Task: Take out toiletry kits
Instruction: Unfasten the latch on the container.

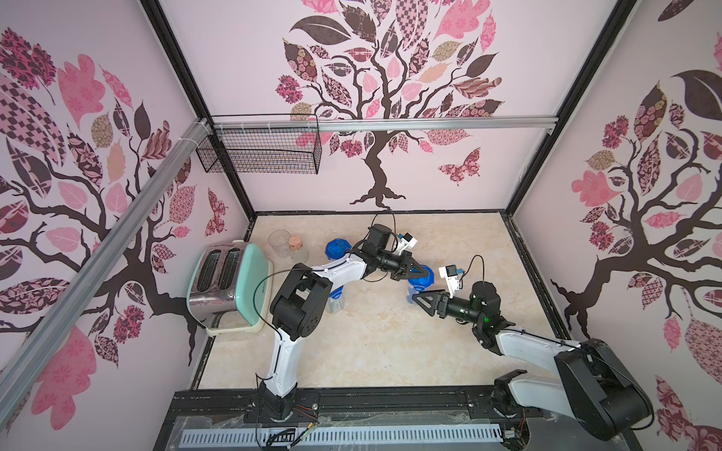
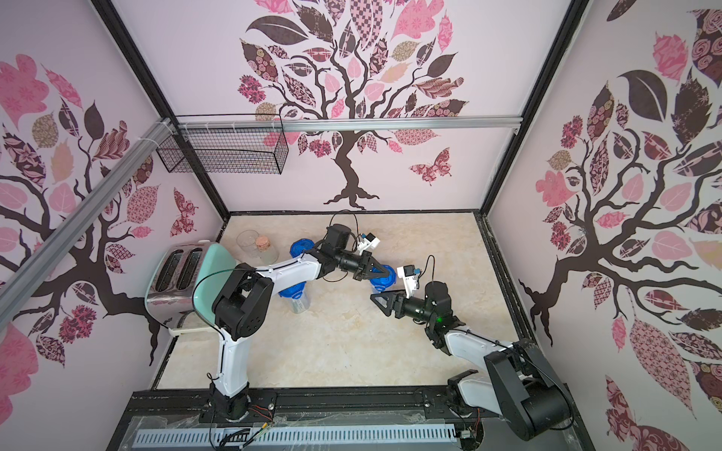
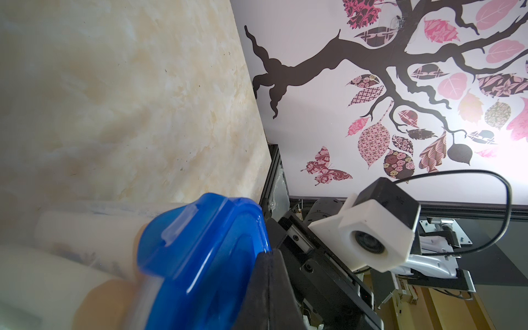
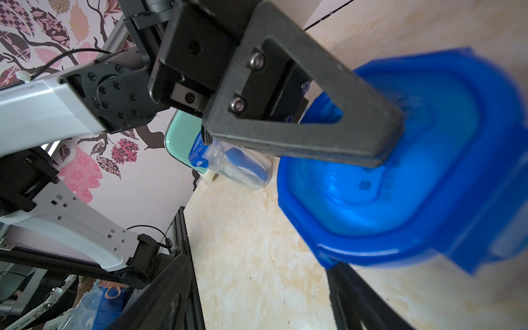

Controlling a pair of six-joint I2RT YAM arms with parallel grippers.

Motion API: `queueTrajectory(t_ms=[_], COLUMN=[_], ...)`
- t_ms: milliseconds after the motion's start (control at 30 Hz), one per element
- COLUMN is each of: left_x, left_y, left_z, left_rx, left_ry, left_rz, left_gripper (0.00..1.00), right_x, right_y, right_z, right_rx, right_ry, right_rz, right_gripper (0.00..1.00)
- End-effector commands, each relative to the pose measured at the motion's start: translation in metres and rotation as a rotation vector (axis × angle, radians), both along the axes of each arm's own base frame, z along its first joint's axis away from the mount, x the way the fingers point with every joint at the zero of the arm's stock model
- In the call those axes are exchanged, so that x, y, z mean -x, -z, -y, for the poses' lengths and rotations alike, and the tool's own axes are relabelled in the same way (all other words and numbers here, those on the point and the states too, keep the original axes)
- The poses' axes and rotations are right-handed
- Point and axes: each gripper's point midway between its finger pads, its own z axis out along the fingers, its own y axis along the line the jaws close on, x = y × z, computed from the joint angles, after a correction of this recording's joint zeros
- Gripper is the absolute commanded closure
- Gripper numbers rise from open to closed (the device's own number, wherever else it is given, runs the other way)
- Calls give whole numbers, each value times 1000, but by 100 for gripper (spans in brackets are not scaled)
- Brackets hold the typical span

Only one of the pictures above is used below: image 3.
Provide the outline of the blue lid container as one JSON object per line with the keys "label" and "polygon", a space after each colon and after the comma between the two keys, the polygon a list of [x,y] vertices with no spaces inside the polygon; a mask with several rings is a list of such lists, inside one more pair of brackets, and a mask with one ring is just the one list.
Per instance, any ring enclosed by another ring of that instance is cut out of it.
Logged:
{"label": "blue lid container", "polygon": [[229,329],[269,243],[246,198],[57,205],[1,246],[1,328]]}

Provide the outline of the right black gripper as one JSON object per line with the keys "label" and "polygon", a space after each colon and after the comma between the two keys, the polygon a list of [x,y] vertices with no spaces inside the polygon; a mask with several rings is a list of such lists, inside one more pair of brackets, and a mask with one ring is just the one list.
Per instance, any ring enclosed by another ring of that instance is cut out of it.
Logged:
{"label": "right black gripper", "polygon": [[269,242],[281,251],[301,311],[324,329],[383,329],[372,291],[309,229],[336,215],[343,203],[322,198],[297,216],[288,210],[266,221]]}

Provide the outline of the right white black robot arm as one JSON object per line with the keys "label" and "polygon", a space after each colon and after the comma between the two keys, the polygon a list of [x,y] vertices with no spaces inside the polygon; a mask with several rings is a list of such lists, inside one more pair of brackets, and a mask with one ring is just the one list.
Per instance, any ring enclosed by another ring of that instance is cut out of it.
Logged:
{"label": "right white black robot arm", "polygon": [[420,206],[406,195],[320,199],[306,215],[263,207],[301,312],[323,329],[383,328],[376,303],[385,296],[363,283],[364,271],[474,292],[470,273],[458,266],[456,236],[419,234]]}

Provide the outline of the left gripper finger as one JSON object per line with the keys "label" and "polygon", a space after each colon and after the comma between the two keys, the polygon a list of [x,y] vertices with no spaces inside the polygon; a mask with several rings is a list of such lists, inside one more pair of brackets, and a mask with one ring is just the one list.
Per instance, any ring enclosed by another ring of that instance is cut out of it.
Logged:
{"label": "left gripper finger", "polygon": [[280,250],[262,252],[233,329],[305,329]]}

